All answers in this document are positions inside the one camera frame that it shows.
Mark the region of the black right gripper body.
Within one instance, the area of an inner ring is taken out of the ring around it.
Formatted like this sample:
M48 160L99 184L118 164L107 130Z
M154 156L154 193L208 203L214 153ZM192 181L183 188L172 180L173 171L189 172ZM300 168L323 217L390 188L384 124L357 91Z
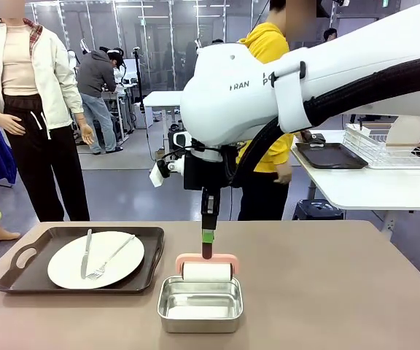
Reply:
M184 189L207 190L228 186L223 162L209 162L186 151L184 156Z

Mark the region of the person's right hand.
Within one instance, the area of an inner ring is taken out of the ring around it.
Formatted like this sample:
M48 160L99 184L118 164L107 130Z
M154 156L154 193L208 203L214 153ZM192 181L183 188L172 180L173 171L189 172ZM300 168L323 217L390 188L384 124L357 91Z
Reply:
M289 184L292 180L292 166L289 163L282 163L276 165L277 179L275 183Z

